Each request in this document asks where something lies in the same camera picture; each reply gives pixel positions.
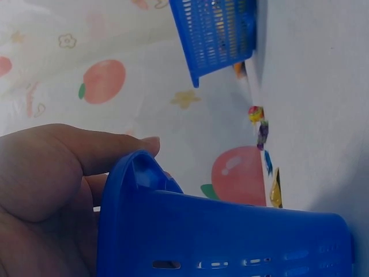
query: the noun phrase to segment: orange object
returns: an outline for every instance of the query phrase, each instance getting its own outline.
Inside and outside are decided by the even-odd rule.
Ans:
[[[78,95],[90,104],[102,104],[118,94],[125,79],[126,69],[121,62],[114,59],[98,62],[84,74]]]
[[[236,76],[238,79],[242,77],[242,63],[243,62],[238,62],[233,65],[233,68],[235,69]]]

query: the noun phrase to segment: yellow object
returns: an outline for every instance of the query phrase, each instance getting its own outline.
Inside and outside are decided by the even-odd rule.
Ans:
[[[195,91],[192,89],[189,91],[180,91],[175,94],[175,97],[171,100],[171,104],[179,105],[183,110],[190,107],[191,103],[201,101],[200,97],[197,97]]]
[[[264,119],[263,107],[252,106],[248,110],[248,118],[253,124],[255,124],[256,122],[258,122],[262,119]]]
[[[237,78],[242,77],[242,64],[243,62],[238,62],[233,65],[233,68],[235,69]]]
[[[272,202],[272,205],[276,208],[283,208],[279,168],[275,170],[274,181],[270,191],[270,202]]]

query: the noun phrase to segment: blue basket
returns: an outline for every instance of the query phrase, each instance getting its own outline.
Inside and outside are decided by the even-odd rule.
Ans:
[[[199,77],[250,58],[255,0],[170,0],[194,87]]]
[[[110,172],[99,277],[351,277],[351,236],[335,214],[183,194],[144,151]]]

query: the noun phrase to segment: peach print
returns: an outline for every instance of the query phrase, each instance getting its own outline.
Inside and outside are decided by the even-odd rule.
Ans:
[[[13,65],[10,59],[0,56],[0,77],[11,71]]]
[[[84,74],[78,97],[90,104],[102,104],[121,91],[125,79],[126,69],[121,62],[114,59],[98,62]]]
[[[258,148],[237,147],[220,155],[212,168],[212,185],[221,200],[265,206],[265,188]]]
[[[138,6],[141,10],[148,10],[149,5],[146,3],[146,0],[131,0],[133,4]]]

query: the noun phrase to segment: basket handle hole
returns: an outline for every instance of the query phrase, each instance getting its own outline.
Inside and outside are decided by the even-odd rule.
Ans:
[[[152,267],[157,269],[180,269],[178,261],[153,261]]]

